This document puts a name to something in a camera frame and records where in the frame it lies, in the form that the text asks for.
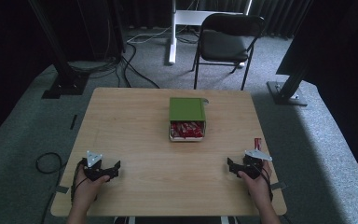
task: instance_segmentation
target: desk leg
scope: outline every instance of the desk leg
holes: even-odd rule
[[[176,1],[172,0],[172,37],[170,49],[170,64],[175,64],[176,60]]]

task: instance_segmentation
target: cardboard box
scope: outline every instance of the cardboard box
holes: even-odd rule
[[[201,141],[206,118],[203,98],[170,98],[169,137],[173,142]]]

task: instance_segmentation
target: person's left hand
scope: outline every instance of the person's left hand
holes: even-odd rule
[[[92,181],[84,174],[84,165],[80,164],[78,167],[74,201],[72,206],[78,211],[86,212],[89,210],[91,204],[94,202],[101,185],[109,180],[109,175],[101,176],[99,179]]]

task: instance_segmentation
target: wooden table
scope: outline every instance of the wooden table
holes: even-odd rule
[[[171,142],[170,97],[201,97],[206,134],[201,142]],[[70,187],[76,164],[87,150],[103,154],[103,168],[121,161],[119,177],[104,184],[89,216],[250,216],[257,215],[243,181],[228,171],[227,157],[241,163],[245,149],[263,139],[251,95],[246,91],[189,91],[98,88],[89,102],[62,176]],[[275,172],[271,183],[276,183]],[[282,192],[273,206],[286,212]],[[54,216],[67,216],[70,192],[57,193]]]

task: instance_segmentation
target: chair seat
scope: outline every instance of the chair seat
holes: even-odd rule
[[[204,31],[200,55],[206,61],[245,62],[248,59],[245,37]]]

